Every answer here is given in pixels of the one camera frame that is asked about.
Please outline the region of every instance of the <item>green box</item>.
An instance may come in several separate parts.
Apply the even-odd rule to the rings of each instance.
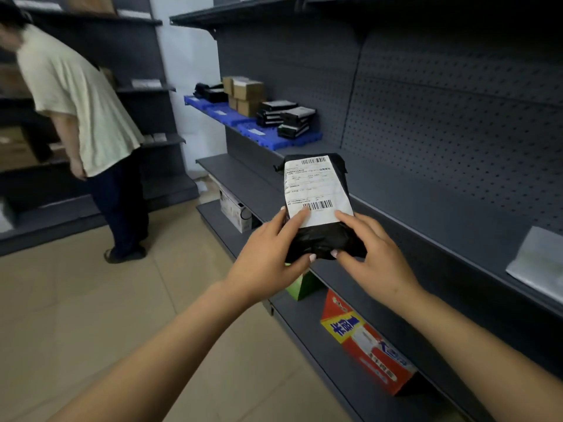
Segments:
[[[320,289],[322,286],[323,283],[321,283],[321,281],[315,277],[311,271],[307,271],[305,274],[296,279],[286,290],[293,299],[301,300],[306,296],[309,296],[315,290]]]

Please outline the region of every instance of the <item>dark blue pants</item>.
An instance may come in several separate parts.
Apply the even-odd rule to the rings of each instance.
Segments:
[[[139,242],[148,235],[149,214],[143,198],[138,151],[88,178],[92,198],[113,234],[112,255],[118,258],[138,250]]]

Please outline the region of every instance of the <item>red box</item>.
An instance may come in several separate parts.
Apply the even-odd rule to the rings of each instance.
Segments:
[[[410,361],[332,290],[327,293],[321,324],[391,395],[396,395],[417,372]]]

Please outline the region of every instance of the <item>black hair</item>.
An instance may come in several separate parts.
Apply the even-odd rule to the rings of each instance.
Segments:
[[[11,28],[23,29],[30,22],[12,0],[0,0],[0,23]]]

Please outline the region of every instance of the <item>blue plastic tray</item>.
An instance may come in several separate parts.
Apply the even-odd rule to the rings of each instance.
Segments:
[[[200,111],[204,111],[206,108],[213,105],[210,101],[207,101],[205,99],[196,98],[192,94],[187,94],[186,96],[184,96],[184,103],[186,105],[193,106],[194,108],[197,108]]]
[[[206,114],[211,118],[219,121],[226,126],[235,127],[243,122],[254,122],[253,119],[245,117],[229,108],[228,103],[215,103],[205,110]]]
[[[260,127],[255,122],[239,124],[236,128],[243,136],[272,151],[288,146],[303,146],[310,142],[320,141],[323,137],[321,132],[308,131],[297,139],[280,138],[277,127]]]

